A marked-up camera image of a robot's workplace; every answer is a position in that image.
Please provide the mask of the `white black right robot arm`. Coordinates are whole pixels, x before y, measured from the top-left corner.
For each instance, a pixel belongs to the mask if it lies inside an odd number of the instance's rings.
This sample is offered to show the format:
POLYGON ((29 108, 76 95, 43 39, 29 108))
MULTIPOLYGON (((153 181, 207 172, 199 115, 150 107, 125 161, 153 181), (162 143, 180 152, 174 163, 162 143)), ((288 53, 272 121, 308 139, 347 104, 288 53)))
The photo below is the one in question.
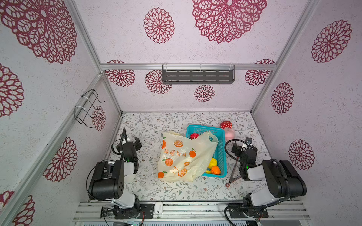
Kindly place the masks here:
POLYGON ((224 209, 226 219, 237 213, 247 218, 267 217, 267 208, 305 196, 307 187, 290 161, 263 160, 256 164, 257 148, 240 139, 231 139, 224 145, 226 154, 240 163, 240 177, 245 181, 266 181, 266 186, 243 198, 242 203, 229 204, 224 209))

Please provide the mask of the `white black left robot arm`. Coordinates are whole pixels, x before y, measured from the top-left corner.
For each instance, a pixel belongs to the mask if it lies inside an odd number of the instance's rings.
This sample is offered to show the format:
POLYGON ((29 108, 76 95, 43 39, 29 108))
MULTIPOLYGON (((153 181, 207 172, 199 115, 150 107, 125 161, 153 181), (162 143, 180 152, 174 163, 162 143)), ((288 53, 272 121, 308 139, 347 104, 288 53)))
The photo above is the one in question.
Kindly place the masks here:
POLYGON ((119 160, 102 160, 91 170, 90 182, 86 182, 86 191, 91 200, 110 202, 114 205, 107 214, 114 214, 116 219, 137 218, 141 215, 141 207, 137 195, 125 190, 127 180, 134 179, 139 169, 137 151, 142 144, 135 137, 132 142, 127 137, 119 139, 115 147, 111 145, 119 160))

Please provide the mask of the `orange print plastic bag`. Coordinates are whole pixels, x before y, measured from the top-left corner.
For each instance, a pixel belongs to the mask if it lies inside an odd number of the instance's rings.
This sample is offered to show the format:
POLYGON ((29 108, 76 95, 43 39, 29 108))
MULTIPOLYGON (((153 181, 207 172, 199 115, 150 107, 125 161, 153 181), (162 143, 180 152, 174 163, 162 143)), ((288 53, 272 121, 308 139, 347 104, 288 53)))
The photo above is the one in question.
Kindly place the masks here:
POLYGON ((218 138, 204 132, 196 139, 176 132, 164 132, 158 178, 166 182, 194 181, 207 170, 216 151, 218 138))

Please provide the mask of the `red apple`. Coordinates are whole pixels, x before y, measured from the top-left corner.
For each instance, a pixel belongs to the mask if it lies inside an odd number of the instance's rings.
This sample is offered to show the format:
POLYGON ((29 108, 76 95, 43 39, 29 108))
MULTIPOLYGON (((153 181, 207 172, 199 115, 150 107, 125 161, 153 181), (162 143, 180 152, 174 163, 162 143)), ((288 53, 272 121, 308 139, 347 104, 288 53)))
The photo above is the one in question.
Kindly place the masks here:
POLYGON ((196 139, 198 137, 199 137, 198 133, 193 133, 193 134, 191 134, 190 139, 196 139))

